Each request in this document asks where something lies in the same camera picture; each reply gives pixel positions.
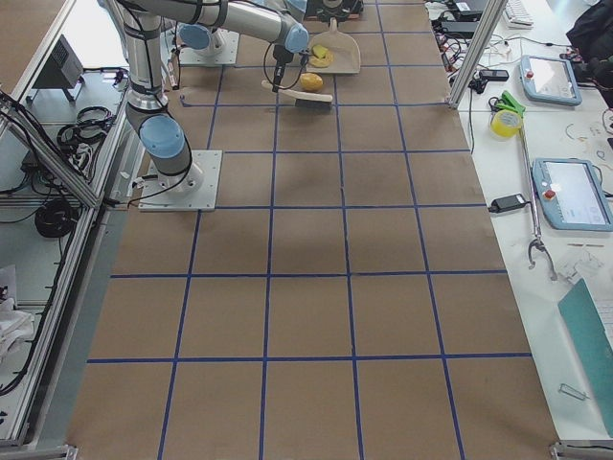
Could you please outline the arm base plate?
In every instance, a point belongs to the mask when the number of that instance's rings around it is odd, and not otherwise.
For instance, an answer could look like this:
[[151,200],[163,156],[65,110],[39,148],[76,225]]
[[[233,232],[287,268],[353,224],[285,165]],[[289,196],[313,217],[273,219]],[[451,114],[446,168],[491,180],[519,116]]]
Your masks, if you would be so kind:
[[239,34],[225,29],[213,32],[198,25],[184,25],[178,32],[179,60],[183,67],[234,65]]
[[148,164],[148,179],[143,186],[143,198],[138,209],[143,212],[213,211],[223,152],[221,150],[193,150],[193,161],[187,177],[160,175],[152,160]]

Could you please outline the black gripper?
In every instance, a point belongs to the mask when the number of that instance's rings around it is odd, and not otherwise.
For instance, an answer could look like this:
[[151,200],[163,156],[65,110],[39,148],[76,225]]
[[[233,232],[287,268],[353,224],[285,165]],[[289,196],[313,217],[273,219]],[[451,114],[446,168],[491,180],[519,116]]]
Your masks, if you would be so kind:
[[[291,83],[291,86],[295,86],[300,77],[302,76],[309,58],[309,51],[303,51],[299,53],[300,57],[300,70],[295,81]],[[280,86],[282,85],[285,67],[294,59],[294,54],[287,51],[282,45],[275,45],[273,48],[273,58],[276,60],[274,74],[270,83],[272,84],[272,91],[278,93]]]

